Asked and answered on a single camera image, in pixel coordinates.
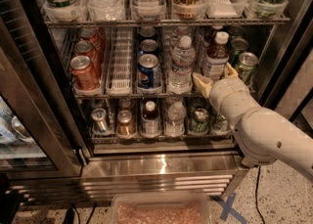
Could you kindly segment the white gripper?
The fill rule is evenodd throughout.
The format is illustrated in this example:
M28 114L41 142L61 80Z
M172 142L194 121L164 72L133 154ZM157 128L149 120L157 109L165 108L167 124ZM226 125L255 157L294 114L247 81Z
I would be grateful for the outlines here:
M211 78L193 73L196 87L206 99L209 98L211 105L226 118L233 130L244 113L252 108L259 108L259 104L252 98L246 85L238 79L237 71L229 63L224 68L224 77L213 84Z

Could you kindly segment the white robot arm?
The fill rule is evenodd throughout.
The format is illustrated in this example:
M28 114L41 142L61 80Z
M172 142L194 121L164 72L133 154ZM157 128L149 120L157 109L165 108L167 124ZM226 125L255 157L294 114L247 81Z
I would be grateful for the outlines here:
M214 81L197 72L194 84L222 114L244 154L247 167L282 161L313 181L313 139L289 120L261 107L232 67L224 68L225 77Z

